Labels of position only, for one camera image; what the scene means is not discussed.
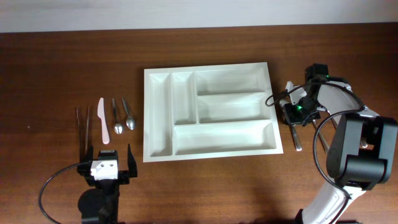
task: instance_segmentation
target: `tray compartment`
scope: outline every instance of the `tray compartment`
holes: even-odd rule
[[[193,72],[172,74],[172,100],[174,124],[195,124],[197,122],[196,94]]]
[[[276,148],[269,120],[176,126],[173,132],[176,155]]]
[[[262,67],[197,71],[195,75],[199,96],[265,91]]]
[[[242,93],[198,97],[200,123],[269,119],[264,93]]]
[[[156,73],[149,76],[149,156],[172,155],[172,124],[170,99],[170,74]]]

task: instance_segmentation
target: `wood grain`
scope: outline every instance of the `wood grain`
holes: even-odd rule
[[[96,114],[104,97],[110,127],[111,99],[122,109],[122,96],[138,117],[134,131],[110,131],[105,146],[100,120],[91,118],[95,154],[116,149],[120,168],[127,169],[130,143],[137,159],[139,177],[121,186],[119,221],[292,219],[324,182],[313,164],[312,126],[297,128],[302,152],[280,123],[281,155],[142,163],[145,68],[252,62],[268,62],[274,93],[289,80],[303,83],[312,63],[326,63],[371,109],[398,119],[396,23],[0,34],[1,223],[48,223],[37,195],[55,171],[78,161],[75,107],[92,105]],[[332,126],[323,132],[330,142]],[[69,171],[49,184],[44,207],[62,223],[78,223],[77,201],[86,189]],[[342,219],[395,223],[397,197],[396,161],[388,183],[357,199]]]

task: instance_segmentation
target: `white plastic knife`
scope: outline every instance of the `white plastic knife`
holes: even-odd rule
[[[105,121],[105,109],[104,109],[104,98],[99,99],[97,115],[101,119],[101,127],[102,127],[102,142],[104,144],[108,144],[110,142],[108,129],[106,127]]]

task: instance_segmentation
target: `white plastic organizer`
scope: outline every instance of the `white plastic organizer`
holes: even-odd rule
[[[283,153],[266,63],[144,75],[144,162]]]

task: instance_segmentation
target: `white wall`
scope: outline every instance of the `white wall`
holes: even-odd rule
[[[0,0],[0,32],[397,21],[397,0]]]

